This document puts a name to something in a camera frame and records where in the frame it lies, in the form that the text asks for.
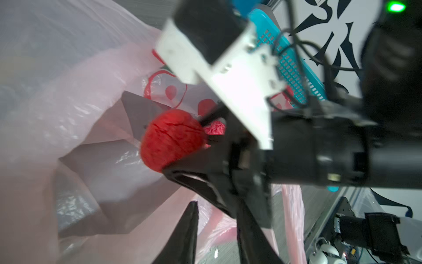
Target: green led light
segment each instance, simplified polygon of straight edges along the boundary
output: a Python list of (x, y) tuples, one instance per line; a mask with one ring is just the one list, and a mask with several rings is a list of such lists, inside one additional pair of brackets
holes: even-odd
[(406, 6), (403, 3), (397, 2), (397, 1), (390, 1), (387, 3), (387, 10), (389, 12), (402, 12), (406, 9)]

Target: black cable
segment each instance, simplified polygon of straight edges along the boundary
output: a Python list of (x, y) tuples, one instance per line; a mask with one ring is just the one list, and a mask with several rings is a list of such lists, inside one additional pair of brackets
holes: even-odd
[(378, 261), (376, 261), (376, 259), (372, 256), (372, 254), (369, 252), (369, 250), (368, 249), (366, 249), (366, 251), (368, 252), (368, 254), (371, 256), (371, 258), (376, 262), (376, 263), (379, 263)]
[(279, 42), (282, 35), (283, 31), (280, 31), (280, 33), (277, 35), (276, 39), (273, 42), (273, 48), (271, 49), (271, 53), (273, 56), (277, 56), (277, 49), (279, 48)]
[[(315, 44), (313, 42), (310, 42), (310, 41), (300, 41), (299, 42), (299, 47), (301, 47), (302, 49), (304, 49), (304, 44), (305, 45), (309, 45), (309, 46), (315, 48), (317, 51), (319, 51), (321, 49), (317, 44)], [(294, 44), (290, 44), (287, 47), (284, 47), (280, 51), (279, 56), (283, 55), (288, 49), (292, 48), (293, 45)], [(326, 54), (324, 54), (324, 61), (322, 61), (321, 63), (322, 63), (322, 66), (323, 66), (324, 77), (325, 77), (324, 82), (326, 83), (326, 85), (325, 85), (325, 91), (331, 97), (338, 98), (337, 90), (334, 90), (335, 88), (333, 87), (334, 78), (332, 78), (332, 74), (331, 74), (331, 71), (330, 71), (330, 64), (328, 62), (328, 57), (327, 57)]]
[[(287, 3), (287, 11), (289, 13), (289, 26), (290, 28), (294, 28), (295, 26), (295, 13), (293, 11), (293, 3), (292, 0), (286, 0)], [(306, 99), (306, 104), (304, 106), (308, 106), (309, 103), (309, 97), (310, 97), (310, 93), (311, 93), (311, 89), (308, 85), (308, 83), (306, 82), (305, 79), (305, 71), (303, 70), (303, 63), (302, 60), (299, 56), (299, 52), (298, 52), (298, 43), (297, 43), (297, 37), (296, 37), (296, 33), (294, 31), (292, 31), (292, 36), (293, 36), (293, 49), (295, 51), (295, 55), (296, 55), (296, 64), (298, 65), (298, 73), (300, 76), (300, 79), (302, 80), (302, 88), (305, 90), (305, 99)]]
[(273, 102), (271, 101), (271, 97), (270, 96), (268, 96), (267, 98), (266, 98), (266, 101), (267, 101), (267, 103), (272, 107), (272, 108), (274, 108), (276, 111), (278, 111), (278, 112), (281, 112), (281, 113), (284, 113), (284, 114), (286, 114), (286, 115), (288, 115), (288, 116), (291, 116), (291, 117), (302, 117), (302, 115), (300, 115), (300, 114), (298, 114), (298, 113), (294, 113), (294, 112), (288, 112), (288, 111), (285, 111), (285, 110), (283, 110), (283, 109), (280, 109), (280, 108), (278, 108), (277, 106), (275, 106), (274, 104), (273, 104)]
[(292, 102), (292, 103), (294, 103), (297, 107), (299, 107), (299, 108), (305, 108), (306, 107), (306, 105), (305, 104), (303, 104), (303, 103), (300, 103), (298, 100), (296, 100), (296, 98), (293, 96), (293, 95), (291, 95), (289, 92), (287, 92), (286, 90), (284, 90), (283, 91), (283, 94), (284, 95), (286, 95), (288, 98), (289, 98), (289, 100)]
[[(280, 32), (280, 34), (279, 35), (281, 35), (281, 34), (283, 34), (283, 32), (287, 32), (287, 33), (290, 33), (290, 34), (292, 34), (294, 31), (293, 30), (290, 30), (290, 29), (283, 29), (281, 32)], [(308, 55), (308, 57), (309, 57), (309, 59), (310, 60), (312, 60), (312, 61), (314, 61), (314, 62), (316, 62), (316, 63), (319, 63), (319, 64), (323, 64), (323, 62), (322, 61), (320, 61), (319, 59), (317, 59), (316, 57), (314, 57), (314, 55), (312, 55), (304, 46), (303, 46), (303, 41), (301, 41), (298, 37), (297, 37), (297, 35), (294, 35), (294, 36), (296, 36), (296, 39), (297, 39), (297, 41), (299, 42), (299, 46), (301, 47), (301, 49), (305, 52), (305, 54), (306, 55)], [(314, 44), (315, 46), (318, 46), (316, 43), (314, 43), (314, 42), (310, 42), (310, 41), (308, 41), (308, 43), (312, 43), (312, 44)], [(332, 68), (332, 69), (335, 69), (335, 70), (340, 70), (340, 71), (362, 71), (363, 69), (361, 69), (361, 68), (345, 68), (345, 67), (339, 67), (339, 66), (336, 66), (336, 65), (330, 65), (330, 68)]]

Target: blue basket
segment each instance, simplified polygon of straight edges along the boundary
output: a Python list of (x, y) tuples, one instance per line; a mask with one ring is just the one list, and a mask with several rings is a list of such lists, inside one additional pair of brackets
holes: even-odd
[[(267, 16), (267, 14), (260, 9), (254, 9), (249, 14), (249, 19), (255, 23), (257, 27), (257, 46), (260, 46), (264, 43), (273, 45), (275, 39), (280, 33), (280, 30)], [(279, 46), (277, 47), (277, 50), (281, 51), (283, 48), (289, 45), (290, 42), (287, 40), (287, 38), (282, 36), (279, 40)], [(306, 75), (306, 81), (308, 82), (312, 93), (319, 100), (326, 99), (324, 85), (306, 64), (304, 59), (302, 59), (302, 63)], [(300, 103), (306, 103), (305, 91), (302, 88), (300, 76), (296, 66), (295, 52), (292, 49), (288, 49), (281, 56), (279, 70), (284, 80), (287, 81), (289, 86), (292, 88), (296, 100), (298, 100)]]

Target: plastic bag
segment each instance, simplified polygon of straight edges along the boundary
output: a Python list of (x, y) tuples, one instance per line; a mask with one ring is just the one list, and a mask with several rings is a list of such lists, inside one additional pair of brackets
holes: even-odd
[(1, 10), (0, 256), (55, 263), (57, 159), (131, 80), (161, 66), (151, 54), (159, 31), (111, 0), (4, 1)]
[[(195, 193), (139, 160), (144, 125), (169, 107), (203, 115), (217, 97), (151, 78), (159, 31), (111, 0), (1, 7), (2, 261), (151, 263)], [(212, 245), (205, 231), (232, 227), (219, 214), (215, 228), (203, 218), (198, 250)]]
[(306, 264), (303, 228), (305, 225), (305, 207), (302, 190), (299, 185), (282, 185), (286, 240), (289, 259), (293, 264)]
[(356, 217), (364, 218), (366, 212), (384, 212), (381, 205), (372, 194), (371, 188), (359, 188), (354, 195), (355, 199), (350, 201)]
[[(281, 185), (272, 186), (272, 195), (281, 191)], [(221, 245), (237, 240), (236, 219), (223, 213), (220, 209), (211, 205), (204, 198), (196, 196), (199, 208), (199, 223), (196, 262), (201, 260), (213, 246)], [(263, 233), (271, 247), (278, 254), (279, 249), (273, 229), (264, 229)]]

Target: screw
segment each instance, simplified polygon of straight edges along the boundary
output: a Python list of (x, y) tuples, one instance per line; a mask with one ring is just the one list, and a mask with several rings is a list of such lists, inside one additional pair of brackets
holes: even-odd
[(246, 46), (246, 50), (248, 52), (251, 52), (252, 50), (255, 49), (255, 47), (256, 47), (256, 44), (255, 43), (248, 43), (248, 45)]
[(332, 161), (333, 161), (333, 159), (332, 159), (332, 158), (327, 157), (327, 156), (324, 156), (324, 155), (317, 155), (317, 156), (316, 156), (316, 159), (317, 159), (319, 162), (322, 162), (322, 163), (330, 163), (330, 162), (332, 162)]
[(382, 147), (382, 143), (381, 142), (378, 142), (378, 141), (374, 142), (373, 145), (376, 148)]
[(227, 64), (224, 69), (221, 70), (221, 73), (227, 73), (232, 68), (231, 64)]
[(235, 16), (241, 16), (241, 14), (240, 14), (239, 10), (237, 10), (236, 8), (234, 8), (234, 9), (233, 9), (233, 14), (234, 14)]
[(273, 80), (270, 80), (270, 86), (273, 90), (277, 89), (276, 83)]

